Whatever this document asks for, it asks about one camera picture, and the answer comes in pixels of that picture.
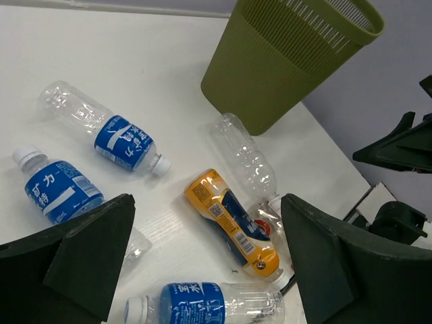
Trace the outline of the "blue label bottle white cap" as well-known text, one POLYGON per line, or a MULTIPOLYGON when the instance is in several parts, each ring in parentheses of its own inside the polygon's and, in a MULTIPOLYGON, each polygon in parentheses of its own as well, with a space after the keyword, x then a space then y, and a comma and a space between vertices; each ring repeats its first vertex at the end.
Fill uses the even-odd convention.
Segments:
POLYGON ((53 225, 105 202, 103 193, 71 163, 50 160, 33 145, 16 149, 12 159, 28 178, 24 186, 27 197, 53 225))

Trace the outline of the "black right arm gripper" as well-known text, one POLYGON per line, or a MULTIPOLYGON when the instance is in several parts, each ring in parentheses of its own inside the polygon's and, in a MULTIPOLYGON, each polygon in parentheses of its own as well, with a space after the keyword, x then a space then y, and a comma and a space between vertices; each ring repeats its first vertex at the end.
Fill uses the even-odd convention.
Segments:
MULTIPOLYGON (((353 153, 354 161, 431 172, 431 114, 414 126, 408 112, 384 138, 353 153)), ((350 223, 294 194, 281 200, 288 248, 307 323, 430 323, 428 220, 389 201, 374 220, 356 210, 350 223)))

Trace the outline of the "clear bottle red cap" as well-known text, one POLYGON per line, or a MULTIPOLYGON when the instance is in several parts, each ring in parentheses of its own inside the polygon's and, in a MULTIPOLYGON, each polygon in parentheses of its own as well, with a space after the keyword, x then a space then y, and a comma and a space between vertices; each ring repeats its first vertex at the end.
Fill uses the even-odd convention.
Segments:
POLYGON ((268 236, 285 235, 280 211, 275 211, 266 204, 259 205, 256 208, 254 221, 268 236))

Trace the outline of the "clear bottle without label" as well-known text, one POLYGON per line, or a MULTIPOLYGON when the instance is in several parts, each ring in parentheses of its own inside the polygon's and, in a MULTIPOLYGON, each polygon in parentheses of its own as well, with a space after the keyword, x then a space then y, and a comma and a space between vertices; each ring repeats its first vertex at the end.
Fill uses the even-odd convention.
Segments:
POLYGON ((209 135, 245 194, 267 201, 275 212, 280 212, 281 196, 273 167, 240 118, 233 113, 218 116, 209 125, 209 135))

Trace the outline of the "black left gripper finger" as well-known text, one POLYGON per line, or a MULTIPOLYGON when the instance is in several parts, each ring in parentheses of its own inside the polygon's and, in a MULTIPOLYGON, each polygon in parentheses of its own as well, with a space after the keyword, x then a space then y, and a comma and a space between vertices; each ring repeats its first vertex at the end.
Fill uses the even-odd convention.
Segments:
POLYGON ((134 223, 121 194, 72 220, 1 245, 2 323, 108 320, 134 223))

